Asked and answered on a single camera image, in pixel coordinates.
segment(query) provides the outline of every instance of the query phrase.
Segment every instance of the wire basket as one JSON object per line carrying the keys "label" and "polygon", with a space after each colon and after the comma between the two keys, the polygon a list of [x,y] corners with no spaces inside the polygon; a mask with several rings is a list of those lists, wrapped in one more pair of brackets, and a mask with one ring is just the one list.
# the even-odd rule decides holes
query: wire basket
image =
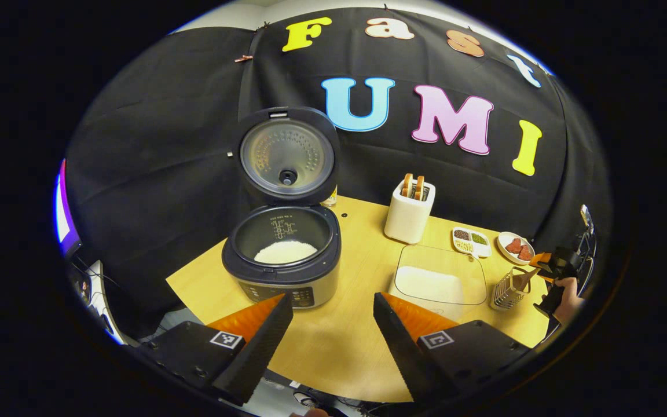
{"label": "wire basket", "polygon": [[514,274],[514,270],[520,271],[521,275],[527,274],[527,271],[515,266],[498,281],[496,286],[493,287],[493,296],[490,298],[490,306],[493,309],[500,311],[511,309],[511,307],[519,303],[525,295],[528,295],[532,291],[532,280],[527,281],[526,291],[514,287],[514,278],[519,277],[519,275]]}

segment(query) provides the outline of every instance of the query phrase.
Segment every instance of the blue letter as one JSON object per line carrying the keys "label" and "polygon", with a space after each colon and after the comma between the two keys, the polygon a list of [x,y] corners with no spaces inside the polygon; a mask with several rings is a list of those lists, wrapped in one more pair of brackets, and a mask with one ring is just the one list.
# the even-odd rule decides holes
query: blue letter
{"label": "blue letter", "polygon": [[527,81],[530,82],[530,84],[534,85],[534,87],[539,88],[540,87],[540,82],[535,80],[534,77],[532,77],[532,69],[529,68],[529,65],[525,64],[524,61],[521,60],[521,58],[513,55],[506,55],[508,56],[511,61],[514,61],[514,64],[516,64],[517,67],[519,67],[519,72],[521,72],[521,75],[526,78]]}
{"label": "blue letter", "polygon": [[369,116],[354,116],[349,111],[349,91],[357,84],[350,78],[331,78],[323,81],[326,90],[326,114],[339,129],[352,132],[375,130],[387,120],[387,92],[395,85],[389,78],[368,78],[365,85],[372,89],[372,111]]}

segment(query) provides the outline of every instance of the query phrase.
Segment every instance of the wooden table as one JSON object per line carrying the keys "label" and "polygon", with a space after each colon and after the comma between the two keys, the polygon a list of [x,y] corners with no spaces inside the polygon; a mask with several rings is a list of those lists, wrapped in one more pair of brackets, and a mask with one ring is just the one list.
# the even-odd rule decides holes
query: wooden table
{"label": "wooden table", "polygon": [[[342,234],[336,294],[323,306],[294,311],[268,368],[336,396],[413,401],[372,315],[374,293],[389,288],[405,243],[383,233],[387,206],[339,195],[332,209]],[[513,266],[495,244],[498,232],[429,217],[419,245],[454,250],[450,233],[458,225],[484,233],[492,244],[492,256],[480,259],[490,299],[493,286]],[[252,304],[222,266],[224,242],[167,278],[179,298],[206,324]],[[544,280],[535,275],[532,292],[514,308],[498,312],[486,300],[467,312],[461,322],[484,320],[533,348],[545,336],[548,319],[532,303],[540,303],[546,292]]]}

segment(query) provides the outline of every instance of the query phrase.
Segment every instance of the rice cooker lid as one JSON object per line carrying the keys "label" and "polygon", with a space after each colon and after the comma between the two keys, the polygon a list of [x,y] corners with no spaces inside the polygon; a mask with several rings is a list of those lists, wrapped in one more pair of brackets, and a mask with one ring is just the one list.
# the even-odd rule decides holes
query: rice cooker lid
{"label": "rice cooker lid", "polygon": [[237,132],[243,176],[270,204],[317,204],[336,187],[338,134],[314,108],[268,108],[245,117]]}

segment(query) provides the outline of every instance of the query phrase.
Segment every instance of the hand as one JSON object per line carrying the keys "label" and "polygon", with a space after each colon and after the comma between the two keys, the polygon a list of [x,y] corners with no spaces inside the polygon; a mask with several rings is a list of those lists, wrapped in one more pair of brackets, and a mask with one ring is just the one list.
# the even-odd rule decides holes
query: hand
{"label": "hand", "polygon": [[561,300],[558,309],[553,313],[560,324],[566,325],[573,319],[578,312],[580,306],[583,305],[584,300],[578,297],[578,280],[575,277],[567,277],[562,280],[555,280],[555,285],[564,287],[563,300]]}
{"label": "hand", "polygon": [[327,412],[319,408],[308,409],[305,415],[290,414],[289,417],[331,417]]}

